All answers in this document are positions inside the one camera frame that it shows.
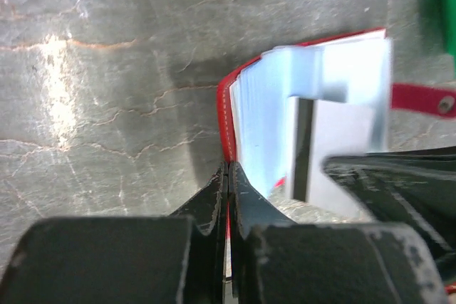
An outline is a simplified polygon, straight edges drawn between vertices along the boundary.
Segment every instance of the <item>stitching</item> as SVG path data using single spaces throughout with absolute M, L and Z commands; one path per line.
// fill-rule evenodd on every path
M 227 99 L 226 99 L 226 93 L 227 93 L 227 88 L 233 84 L 233 82 L 235 81 L 236 79 L 234 79 L 232 82 L 230 83 L 227 83 L 225 85 L 225 87 L 223 88 L 223 94 L 222 94 L 222 102 L 223 102 L 223 117 L 224 117 L 224 121 L 225 121 L 225 134 L 226 134 L 226 137 L 227 137 L 227 142 L 228 142 L 228 153 L 229 153 L 229 159 L 230 161 L 233 160 L 233 152 L 232 152 L 232 148 L 231 148 L 231 143 L 230 143 L 230 137 L 229 137 L 229 133 L 228 133 L 228 116 L 227 116 Z

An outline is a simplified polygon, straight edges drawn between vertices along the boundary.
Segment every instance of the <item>cracked floor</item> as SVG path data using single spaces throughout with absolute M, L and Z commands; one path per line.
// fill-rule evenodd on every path
M 276 45 L 387 26 L 396 81 L 455 87 L 437 4 L 0 0 L 0 268 L 41 217 L 166 214 L 190 198 L 222 158 L 218 82 Z M 392 115 L 392 150 L 455 143 L 452 122 Z

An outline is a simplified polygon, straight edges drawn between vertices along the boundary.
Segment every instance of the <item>red strap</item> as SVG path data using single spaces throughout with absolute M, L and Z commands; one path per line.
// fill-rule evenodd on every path
M 456 91 L 454 90 L 394 83 L 392 93 L 391 109 L 407 110 L 441 118 L 456 117 Z

